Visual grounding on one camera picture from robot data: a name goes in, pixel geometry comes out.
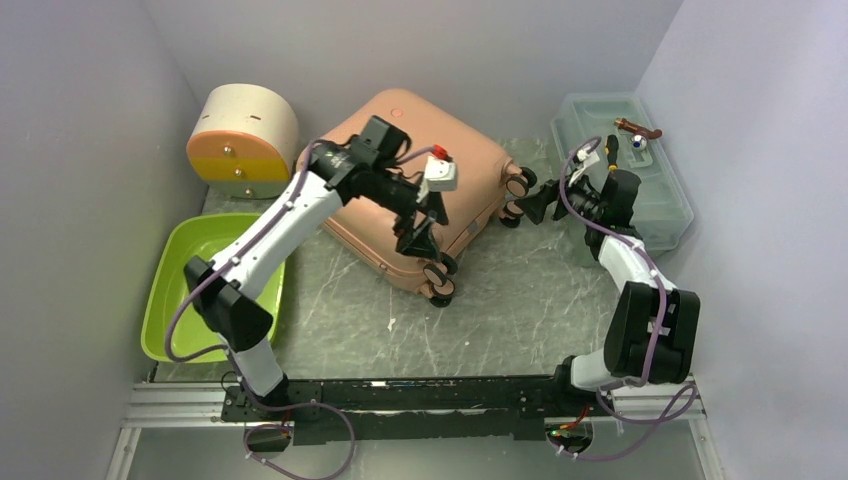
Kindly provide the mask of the pink hard-shell suitcase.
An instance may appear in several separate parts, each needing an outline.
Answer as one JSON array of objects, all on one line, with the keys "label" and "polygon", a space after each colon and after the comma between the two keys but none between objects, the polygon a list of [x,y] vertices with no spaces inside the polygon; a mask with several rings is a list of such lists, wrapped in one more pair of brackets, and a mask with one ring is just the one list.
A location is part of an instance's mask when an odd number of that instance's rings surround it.
[{"label": "pink hard-shell suitcase", "polygon": [[313,164],[368,162],[355,195],[325,229],[402,290],[443,308],[456,291],[456,258],[493,218],[516,227],[516,206],[537,182],[503,147],[419,95],[376,94],[325,136]]}]

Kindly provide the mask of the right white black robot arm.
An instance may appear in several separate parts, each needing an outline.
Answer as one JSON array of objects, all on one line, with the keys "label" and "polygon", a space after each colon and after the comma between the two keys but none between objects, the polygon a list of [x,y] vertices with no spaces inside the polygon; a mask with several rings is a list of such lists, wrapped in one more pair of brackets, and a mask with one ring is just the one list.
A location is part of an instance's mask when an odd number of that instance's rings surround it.
[{"label": "right white black robot arm", "polygon": [[601,189],[587,178],[550,180],[535,194],[516,200],[533,223],[550,204],[583,229],[582,243],[619,291],[603,346],[568,360],[568,377],[551,388],[557,411],[574,415],[590,391],[624,385],[678,384],[690,372],[700,299],[681,290],[658,269],[631,220],[640,178],[612,170]]}]

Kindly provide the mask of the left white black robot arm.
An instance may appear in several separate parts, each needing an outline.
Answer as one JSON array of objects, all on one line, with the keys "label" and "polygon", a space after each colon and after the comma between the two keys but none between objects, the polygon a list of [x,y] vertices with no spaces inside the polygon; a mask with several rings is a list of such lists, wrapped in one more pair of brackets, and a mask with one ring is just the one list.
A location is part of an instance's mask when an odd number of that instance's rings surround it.
[{"label": "left white black robot arm", "polygon": [[178,307],[193,308],[220,340],[248,394],[248,407],[264,420],[289,404],[287,375],[268,338],[273,316],[258,303],[271,276],[325,220],[363,197],[395,216],[397,253],[438,262],[432,228],[448,215],[441,195],[458,186],[458,167],[433,145],[401,155],[410,137],[373,116],[343,143],[309,144],[284,193],[233,243],[211,260],[191,258],[183,272],[190,290]]}]

